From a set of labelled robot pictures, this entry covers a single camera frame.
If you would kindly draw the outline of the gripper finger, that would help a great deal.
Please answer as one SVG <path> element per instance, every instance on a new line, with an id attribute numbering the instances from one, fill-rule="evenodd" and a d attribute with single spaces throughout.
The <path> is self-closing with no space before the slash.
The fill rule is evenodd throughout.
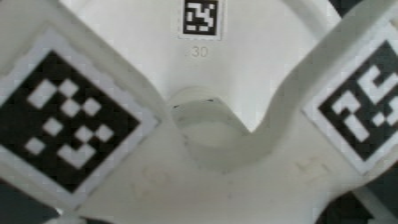
<path id="1" fill-rule="evenodd" d="M 337 198 L 333 224 L 398 224 L 398 216 L 369 187 Z"/>

